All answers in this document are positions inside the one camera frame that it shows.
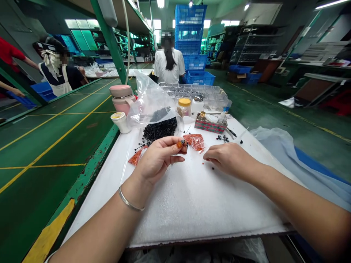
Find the right hand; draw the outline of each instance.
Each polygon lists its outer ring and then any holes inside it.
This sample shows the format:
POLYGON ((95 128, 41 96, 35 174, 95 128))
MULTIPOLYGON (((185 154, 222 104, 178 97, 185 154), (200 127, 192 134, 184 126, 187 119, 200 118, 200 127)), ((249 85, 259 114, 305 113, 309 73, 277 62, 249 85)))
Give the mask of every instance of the right hand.
POLYGON ((213 145, 204 154, 204 159, 214 163, 222 172, 248 183, 253 183, 264 165, 236 143, 213 145))
POLYGON ((14 89, 13 94, 15 94, 18 97, 25 98, 26 96, 19 90, 19 89, 14 89))

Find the left hand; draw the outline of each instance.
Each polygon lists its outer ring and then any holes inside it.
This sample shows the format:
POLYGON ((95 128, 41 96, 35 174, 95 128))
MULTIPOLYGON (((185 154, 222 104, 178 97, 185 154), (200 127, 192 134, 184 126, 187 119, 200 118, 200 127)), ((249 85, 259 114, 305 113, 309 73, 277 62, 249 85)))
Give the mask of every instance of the left hand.
POLYGON ((185 161, 181 156, 173 156, 177 153, 186 154, 186 140, 184 144, 182 140, 181 137, 169 136, 154 141, 139 160, 134 173, 154 186, 170 164, 185 161))

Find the white plastic container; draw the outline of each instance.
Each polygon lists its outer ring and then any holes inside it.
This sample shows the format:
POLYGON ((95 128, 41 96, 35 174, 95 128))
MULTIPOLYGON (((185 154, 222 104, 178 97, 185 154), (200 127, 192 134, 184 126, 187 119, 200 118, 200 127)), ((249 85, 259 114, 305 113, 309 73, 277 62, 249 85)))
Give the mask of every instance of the white plastic container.
POLYGON ((198 113, 202 112, 204 110, 204 96, 201 94, 198 94, 195 96, 191 103, 191 114, 190 116, 194 119, 196 119, 196 116, 198 113))
POLYGON ((127 115, 120 111, 111 115, 111 120, 117 125, 122 134, 130 132, 130 128, 127 125, 127 115))

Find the yellow floor line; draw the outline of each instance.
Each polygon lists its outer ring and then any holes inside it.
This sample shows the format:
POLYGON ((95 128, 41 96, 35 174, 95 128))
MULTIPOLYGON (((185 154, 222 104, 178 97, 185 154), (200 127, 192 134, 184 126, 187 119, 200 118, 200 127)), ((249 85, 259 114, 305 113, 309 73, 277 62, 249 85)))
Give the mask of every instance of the yellow floor line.
POLYGON ((299 118, 299 119, 301 119, 301 120, 303 120, 303 121, 305 121, 305 122, 307 122, 307 123, 309 123, 309 124, 311 124, 311 125, 313 125, 313 126, 319 128, 319 129, 321 129, 321 130, 323 130, 323 131, 325 131, 325 132, 327 132, 327 133, 330 133, 331 135, 334 135, 334 136, 336 136, 336 137, 338 137, 338 138, 340 138, 340 139, 342 139, 342 140, 344 140, 344 141, 346 141, 346 142, 351 142, 350 139, 347 139, 347 138, 345 138, 345 137, 343 137, 343 136, 341 136, 341 135, 339 135, 339 134, 337 134, 337 133, 335 133, 335 132, 333 132, 333 131, 331 131, 331 130, 328 130, 327 128, 318 126, 318 125, 315 124, 314 122, 309 121, 308 119, 305 119, 304 117, 301 117, 300 115, 297 115, 296 113, 293 113, 293 112, 291 112, 291 111, 289 111, 289 110, 287 110, 287 109, 285 109, 285 108, 282 108, 282 107, 280 107, 279 105, 276 105, 276 104, 271 103, 271 102, 269 102, 269 101, 267 101, 267 100, 265 100, 265 99, 262 99, 262 98, 256 96, 255 94, 252 94, 251 92, 249 92, 249 91, 246 90, 246 89, 240 88, 240 87, 238 87, 238 86, 236 86, 236 85, 234 85, 234 84, 232 84, 232 83, 230 83, 230 82, 228 82, 228 83, 229 83, 230 85, 233 85, 234 87, 237 87, 237 88, 241 89, 242 91, 247 92, 248 94, 251 94, 252 96, 255 96, 256 98, 259 98, 260 100, 263 100, 264 102, 269 103, 270 105, 273 105, 274 107, 277 107, 277 108, 279 108, 279 109, 281 109, 281 110, 283 110, 283 111, 285 111, 285 112, 291 114, 292 116, 295 116, 295 117, 297 117, 297 118, 299 118))
MULTIPOLYGON (((96 90, 95 92, 98 92, 99 90, 103 89, 104 87, 106 87, 108 84, 112 83, 115 80, 112 80, 111 82, 107 83, 105 86, 103 86, 102 88, 99 88, 98 90, 96 90)), ((5 149, 6 147, 9 147, 11 144, 17 142, 18 140, 22 139, 24 136, 30 134, 31 132, 35 131, 36 129, 38 129, 39 127, 43 126, 45 123, 51 121, 52 119, 56 118, 57 116, 59 116, 60 114, 64 113, 65 111, 69 110, 70 108, 72 108, 73 106, 77 105, 78 103, 80 103, 81 101, 85 100, 87 97, 91 96, 92 94, 82 98, 81 100, 77 101, 76 103, 74 103, 73 105, 69 106, 68 108, 64 109, 63 111, 61 111, 60 113, 52 116, 50 119, 44 121, 43 123, 39 124, 37 127, 31 129, 30 131, 26 132, 25 134, 21 135, 20 137, 18 137, 17 139, 13 140, 12 142, 6 144, 5 146, 0 148, 0 151, 2 151, 3 149, 5 149)))
MULTIPOLYGON (((47 167, 70 167, 70 166, 86 166, 87 164, 50 164, 50 165, 34 165, 30 168, 47 168, 47 167)), ((7 169, 24 169, 26 166, 17 166, 17 167, 0 167, 0 170, 7 169)))
POLYGON ((11 106, 11 107, 5 108, 5 109, 1 110, 0 112, 3 112, 3 111, 8 110, 8 109, 11 109, 11 108, 16 107, 18 105, 21 105, 21 103, 18 103, 18 104, 15 104, 15 105, 11 106))
POLYGON ((95 109, 93 109, 88 115, 86 115, 83 119, 81 119, 75 126, 73 126, 69 131, 67 131, 64 135, 61 136, 56 142, 54 142, 49 148, 47 148, 44 152, 42 152, 34 161, 32 161, 29 165, 27 165, 22 171, 20 171, 15 177, 13 177, 7 184, 5 184, 0 189, 0 194, 5 191, 14 181, 16 181, 22 174, 24 174, 30 167, 32 167, 37 161, 40 160, 45 154, 47 154, 52 148, 54 148, 60 141, 62 141, 71 131, 78 127, 86 118, 88 118, 95 110, 97 110, 101 105, 103 105, 109 98, 108 96, 103 102, 101 102, 95 109))
MULTIPOLYGON (((92 114, 96 114, 96 113, 115 113, 116 111, 99 111, 99 112, 95 112, 92 114)), ((61 113, 60 115, 74 115, 74 114, 89 114, 89 113, 61 113)), ((31 114, 28 116, 51 116, 51 115, 56 115, 56 114, 31 114)))
POLYGON ((75 200, 71 199, 54 221, 42 230, 22 263, 43 263, 45 261, 68 217, 71 215, 74 203, 75 200))
MULTIPOLYGON (((72 95, 89 95, 89 94, 92 94, 92 93, 72 93, 72 95)), ((94 94, 110 94, 109 92, 101 92, 101 93, 94 93, 94 94)))

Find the hand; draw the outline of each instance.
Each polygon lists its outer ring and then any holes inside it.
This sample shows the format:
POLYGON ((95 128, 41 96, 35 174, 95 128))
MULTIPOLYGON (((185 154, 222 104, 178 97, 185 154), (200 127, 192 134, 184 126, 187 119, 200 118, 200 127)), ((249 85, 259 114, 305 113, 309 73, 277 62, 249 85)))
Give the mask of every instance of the hand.
POLYGON ((19 89, 14 89, 12 92, 18 97, 21 97, 21 98, 26 97, 19 89))
POLYGON ((186 141, 181 137, 169 136, 154 141, 138 162, 134 173, 153 185, 165 174, 168 166, 181 163, 184 158, 172 156, 177 153, 186 154, 186 141))
POLYGON ((252 183, 263 165, 240 145, 226 143, 211 146, 204 154, 204 159, 214 163, 222 172, 252 183))

